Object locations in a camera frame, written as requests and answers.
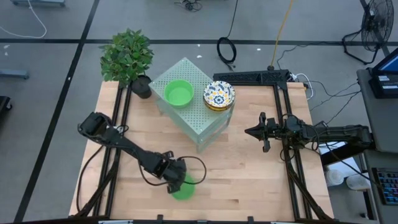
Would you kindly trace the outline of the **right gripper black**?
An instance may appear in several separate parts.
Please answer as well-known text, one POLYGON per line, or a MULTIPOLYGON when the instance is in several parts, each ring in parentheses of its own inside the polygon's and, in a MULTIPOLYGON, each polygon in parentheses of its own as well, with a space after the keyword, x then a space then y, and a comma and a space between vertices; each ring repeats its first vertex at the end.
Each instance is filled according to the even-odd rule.
POLYGON ((265 112, 260 113, 260 124, 244 130, 246 134, 263 142, 263 152, 271 149, 269 137, 278 138, 281 133, 281 126, 275 122, 274 118, 266 118, 265 112))

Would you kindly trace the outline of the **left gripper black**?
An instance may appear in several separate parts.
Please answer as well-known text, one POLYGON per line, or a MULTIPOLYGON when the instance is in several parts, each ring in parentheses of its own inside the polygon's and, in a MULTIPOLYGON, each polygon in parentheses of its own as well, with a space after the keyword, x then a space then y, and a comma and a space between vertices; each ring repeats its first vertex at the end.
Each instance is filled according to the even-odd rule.
POLYGON ((172 151, 161 154, 160 176, 167 183, 167 192, 173 194, 185 182, 187 165, 184 160, 176 160, 172 151))

